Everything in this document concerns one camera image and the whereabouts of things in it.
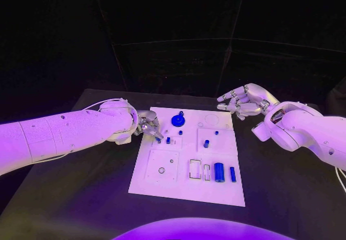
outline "dark table surface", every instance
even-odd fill
[[[86,89],[73,106],[124,98],[150,107],[217,111],[207,97]],[[236,221],[294,239],[344,239],[346,194],[334,167],[300,148],[288,152],[250,128],[263,116],[232,116],[246,207],[128,193],[141,136],[103,142],[33,166],[0,216],[0,239],[111,239],[154,221],[199,217]]]

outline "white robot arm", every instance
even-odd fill
[[[288,151],[308,148],[318,159],[346,171],[346,118],[323,116],[300,102],[281,102],[256,84],[249,83],[223,94],[217,109],[235,113],[240,120],[265,115],[252,132],[263,142],[269,138]]]
[[[88,109],[99,103],[98,111]],[[135,111],[122,98],[108,99],[89,107],[0,125],[0,175],[103,141],[127,144],[131,134],[144,133],[163,139],[155,112]]]

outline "robotic hand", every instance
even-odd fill
[[[288,151],[308,148],[321,161],[346,171],[346,118],[323,116],[300,102],[281,102],[256,84],[249,83],[223,94],[217,109],[245,117],[265,115],[252,132],[263,142],[269,138]]]
[[[99,105],[98,111],[89,110]],[[122,98],[72,111],[0,125],[0,175],[26,165],[62,158],[103,141],[116,145],[144,133],[163,139],[154,111],[135,110]]]

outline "black background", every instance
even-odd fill
[[[324,104],[344,77],[341,2],[1,2],[0,122],[69,111],[85,88],[217,97],[248,82]],[[0,210],[30,169],[0,177]]]

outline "white board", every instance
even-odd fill
[[[230,113],[163,107],[150,110],[157,114],[164,139],[158,143],[142,135],[128,193],[245,207]],[[171,117],[180,111],[184,125],[174,127]],[[223,164],[225,182],[214,182],[214,163]],[[230,167],[236,182],[230,180]],[[200,179],[190,178],[190,171]]]

